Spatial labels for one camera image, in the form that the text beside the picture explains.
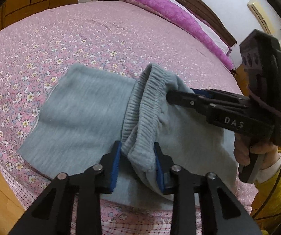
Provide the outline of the right hand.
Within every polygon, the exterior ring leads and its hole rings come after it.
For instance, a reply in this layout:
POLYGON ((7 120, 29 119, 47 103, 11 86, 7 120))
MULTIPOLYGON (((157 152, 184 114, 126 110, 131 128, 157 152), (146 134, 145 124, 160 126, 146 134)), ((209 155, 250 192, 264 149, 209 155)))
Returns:
POLYGON ((274 165, 281 158, 278 152, 278 146, 270 142, 259 142, 250 146, 251 139, 241 134, 235 134, 234 157, 240 165, 247 166, 250 164, 249 153, 262 154, 264 156, 261 170, 267 169, 274 165))

